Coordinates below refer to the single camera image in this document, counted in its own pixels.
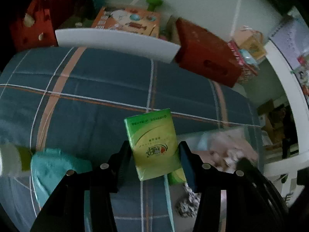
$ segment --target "logo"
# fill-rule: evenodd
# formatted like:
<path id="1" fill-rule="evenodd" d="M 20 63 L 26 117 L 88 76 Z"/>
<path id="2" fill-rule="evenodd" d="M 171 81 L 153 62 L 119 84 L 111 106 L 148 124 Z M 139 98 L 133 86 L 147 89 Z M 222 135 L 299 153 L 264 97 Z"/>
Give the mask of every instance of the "logo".
<path id="1" fill-rule="evenodd" d="M 148 151 L 146 152 L 147 158 L 149 156 L 154 155 L 154 154 L 164 154 L 167 151 L 167 145 L 154 145 L 152 147 L 148 148 Z"/>

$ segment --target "white container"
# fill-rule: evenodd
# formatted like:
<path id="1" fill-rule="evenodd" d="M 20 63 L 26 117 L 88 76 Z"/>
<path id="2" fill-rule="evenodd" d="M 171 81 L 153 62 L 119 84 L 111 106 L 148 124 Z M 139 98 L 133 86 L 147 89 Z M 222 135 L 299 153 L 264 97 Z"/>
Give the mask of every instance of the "white container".
<path id="1" fill-rule="evenodd" d="M 12 143 L 0 145 L 0 176 L 30 176 L 31 151 Z"/>

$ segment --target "bed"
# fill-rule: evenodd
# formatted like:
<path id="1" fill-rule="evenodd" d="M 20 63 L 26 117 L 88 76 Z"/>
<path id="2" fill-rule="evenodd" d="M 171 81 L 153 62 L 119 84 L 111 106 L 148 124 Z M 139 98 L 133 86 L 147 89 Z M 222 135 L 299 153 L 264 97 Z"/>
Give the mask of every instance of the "bed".
<path id="1" fill-rule="evenodd" d="M 246 126 L 263 170 L 248 99 L 175 63 L 84 47 L 31 49 L 10 60 L 0 76 L 0 143 L 61 148 L 96 166 L 127 139 L 124 118 L 165 108 L 178 135 Z M 140 182 L 132 160 L 111 200 L 119 232 L 173 230 L 164 177 Z M 0 203 L 19 231 L 30 230 L 39 207 L 28 177 L 0 177 Z"/>

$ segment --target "green and yellow tissue packet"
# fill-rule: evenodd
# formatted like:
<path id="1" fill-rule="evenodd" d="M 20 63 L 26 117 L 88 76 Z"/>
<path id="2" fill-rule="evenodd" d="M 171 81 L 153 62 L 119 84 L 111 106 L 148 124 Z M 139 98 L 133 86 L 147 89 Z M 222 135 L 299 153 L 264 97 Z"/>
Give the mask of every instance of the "green and yellow tissue packet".
<path id="1" fill-rule="evenodd" d="M 170 109 L 125 119 L 138 177 L 159 177 L 181 167 Z"/>

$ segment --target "metal screw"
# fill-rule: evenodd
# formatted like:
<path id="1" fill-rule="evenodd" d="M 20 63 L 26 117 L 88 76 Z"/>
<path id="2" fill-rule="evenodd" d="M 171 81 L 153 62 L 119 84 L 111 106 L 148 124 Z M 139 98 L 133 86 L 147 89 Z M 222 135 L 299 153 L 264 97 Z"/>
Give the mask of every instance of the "metal screw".
<path id="1" fill-rule="evenodd" d="M 244 174 L 243 171 L 237 170 L 237 171 L 236 171 L 236 175 L 241 177 L 241 176 L 244 176 L 245 174 Z"/>
<path id="2" fill-rule="evenodd" d="M 100 165 L 100 168 L 101 169 L 107 169 L 107 168 L 109 168 L 109 164 L 103 163 L 103 164 Z"/>
<path id="3" fill-rule="evenodd" d="M 208 164 L 208 163 L 204 163 L 204 164 L 202 165 L 202 168 L 204 168 L 204 169 L 210 169 L 210 168 L 211 168 L 211 165 Z"/>
<path id="4" fill-rule="evenodd" d="M 71 176 L 75 173 L 75 171 L 73 169 L 67 170 L 66 175 L 67 176 Z"/>

